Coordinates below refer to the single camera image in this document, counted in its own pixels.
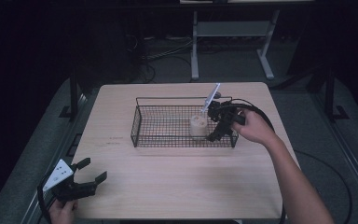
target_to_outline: human arm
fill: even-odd
[[[52,224],[72,224],[75,219],[74,210],[77,209],[77,200],[62,203],[55,200],[48,210]]]
[[[246,117],[245,125],[234,122],[232,128],[267,149],[291,223],[334,223],[319,194],[298,168],[282,139],[254,111],[242,111]]]

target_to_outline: black cable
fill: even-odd
[[[222,105],[222,106],[219,106],[218,108],[216,108],[216,110],[221,110],[221,109],[224,109],[224,108],[233,108],[233,107],[245,108],[245,109],[249,109],[249,110],[254,111],[258,115],[260,115],[261,118],[263,118],[263,120],[267,123],[267,125],[272,129],[272,131],[275,132],[275,129],[274,129],[273,125],[272,125],[272,122],[269,120],[269,117],[267,117],[267,115],[261,109],[256,107],[255,105],[252,105],[252,104],[250,104],[250,105],[243,105],[243,104]]]
[[[142,71],[142,68],[139,69],[139,72],[141,73],[140,77],[141,77],[141,80],[143,81],[143,83],[148,84],[150,82],[155,82],[153,79],[156,77],[156,69],[149,63],[145,63],[145,64],[141,64],[141,65],[144,65],[146,67],[147,73],[149,72],[149,70],[152,70],[152,77],[147,78],[146,72]]]
[[[338,170],[336,170],[332,165],[330,165],[329,163],[327,163],[326,161],[322,161],[321,159],[314,157],[306,152],[303,151],[298,151],[298,150],[294,150],[294,152],[299,153],[299,154],[303,154],[305,156],[308,156],[310,158],[313,158],[314,160],[320,162],[321,164],[327,166],[328,168],[330,168],[334,173],[336,173],[338,175],[338,177],[341,179],[342,183],[345,186],[345,189],[347,190],[348,193],[348,201],[349,201],[349,208],[348,208],[348,214],[347,217],[345,218],[345,221],[343,222],[344,224],[349,223],[350,219],[351,219],[351,212],[352,212],[352,206],[353,206],[353,201],[352,201],[352,196],[351,196],[351,190],[350,187],[348,186],[347,182],[345,181],[344,177],[339,173]]]
[[[141,59],[145,59],[148,62],[148,60],[154,60],[154,59],[162,58],[167,55],[172,55],[174,53],[179,53],[183,50],[191,49],[191,47],[192,47],[192,41],[189,41],[180,47],[176,47],[174,49],[170,49],[170,50],[162,52],[162,53],[158,53],[158,54],[151,55],[151,56],[142,56]]]
[[[283,224],[286,221],[286,210],[284,210],[284,205],[282,203],[281,218],[279,219],[279,224]]]
[[[216,54],[216,53],[230,50],[230,45],[228,44],[227,41],[219,42],[216,40],[206,39],[199,43],[198,48],[199,48],[198,49],[199,54]]]
[[[191,63],[188,61],[188,60],[186,60],[186,59],[184,59],[184,58],[181,58],[181,57],[179,57],[179,56],[162,56],[162,57],[160,57],[160,58],[157,58],[157,59],[152,59],[152,60],[149,60],[149,61],[151,61],[151,62],[153,62],[153,61],[156,61],[156,60],[161,60],[161,59],[169,59],[169,58],[174,58],[174,59],[179,59],[179,60],[182,60],[182,61],[184,61],[185,63],[187,63],[190,67],[191,67]]]
[[[48,210],[50,209],[51,205],[53,204],[54,199],[55,199],[55,197],[51,197],[50,200],[48,200],[48,206],[47,206]],[[42,217],[43,217],[43,214],[40,214],[39,219],[37,220],[36,223],[40,223],[40,221],[42,220]]]
[[[254,106],[254,105],[253,105],[252,103],[250,103],[249,101],[243,100],[243,99],[232,99],[232,100],[230,100],[230,102],[233,102],[233,101],[243,101],[243,102],[245,102],[245,103],[248,104],[248,105]]]
[[[176,38],[176,39],[172,39],[172,38],[168,38],[165,37],[164,40],[168,40],[168,41],[172,41],[174,43],[179,43],[179,44],[183,44],[185,42],[188,42],[188,40],[191,40],[192,38],[189,36],[185,36],[185,37],[180,37],[180,38]]]
[[[306,71],[296,75],[296,76],[293,76],[293,77],[290,77],[288,78],[287,80],[285,80],[284,82],[281,82],[280,84],[278,85],[275,85],[275,86],[270,86],[268,87],[271,91],[272,90],[283,90],[289,86],[291,86],[292,84],[298,82],[300,79],[304,78],[304,77],[307,77],[309,75],[312,75],[312,72],[314,72],[316,69],[319,69],[319,68],[322,68],[323,66],[325,66],[326,63],[325,62],[322,62],[322,63],[318,63],[314,66],[312,66],[311,68],[307,69]]]
[[[46,179],[51,175],[53,170],[49,171],[47,174],[45,174],[40,181],[39,185],[37,186],[37,200],[39,202],[40,211],[42,212],[42,216],[45,217],[46,221],[48,223],[51,223],[50,214],[48,213],[48,208],[45,204],[45,198],[43,195],[43,185],[45,184]]]

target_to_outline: black wire basket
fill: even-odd
[[[205,97],[187,98],[136,98],[131,140],[135,147],[235,147],[238,134],[225,135],[220,141],[210,142],[206,136],[190,135],[190,118],[198,115],[207,119],[207,133],[212,133],[217,122],[210,120],[207,111],[202,113],[202,105],[139,105],[140,99],[153,102],[156,100],[189,100],[202,102]]]

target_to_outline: floor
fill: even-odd
[[[149,55],[157,55],[174,46],[183,46],[186,41],[186,38],[173,41],[150,39],[146,44],[150,48]],[[205,40],[203,44],[204,51],[201,50],[199,58],[199,80],[191,80],[190,53],[188,49],[184,49],[181,52],[156,57],[156,60],[150,60],[147,65],[137,67],[135,71],[138,76],[131,83],[147,85],[146,83],[189,81],[261,81],[273,87],[291,78],[285,72],[296,48],[295,42],[278,41],[271,45],[268,57],[276,76],[273,80],[266,80],[255,52],[263,44],[263,39],[211,39],[209,42]],[[300,79],[284,90],[271,90],[272,97],[303,172],[321,194],[335,222],[358,223],[358,178],[351,161],[345,156],[348,152],[345,147],[348,147],[358,161],[358,106],[348,89],[336,80],[335,105],[341,105],[349,119],[330,122],[323,109],[324,89],[309,93],[306,90],[309,81],[310,76]],[[62,109],[70,104],[69,80],[62,83],[1,191],[0,224],[38,222],[40,211],[35,197],[36,186],[58,158],[72,161],[72,157],[67,156],[68,149],[74,138],[83,132],[98,90],[98,85],[95,85],[81,95],[78,101],[79,113],[70,121],[68,118],[60,118]],[[346,141],[345,146],[338,141],[337,131]],[[278,221],[244,220],[243,223]],[[118,222],[192,223],[179,220],[76,220],[76,223],[85,224]]]

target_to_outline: table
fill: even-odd
[[[90,157],[91,164],[76,173],[75,181],[92,181],[104,171],[107,179],[95,196],[79,201],[76,215],[109,219],[280,217],[282,197],[269,154],[261,145],[240,137],[235,148],[133,146],[136,97],[207,96],[213,87],[213,83],[102,86],[74,157],[74,162]],[[219,91],[263,110],[296,161],[264,83],[222,83]]]

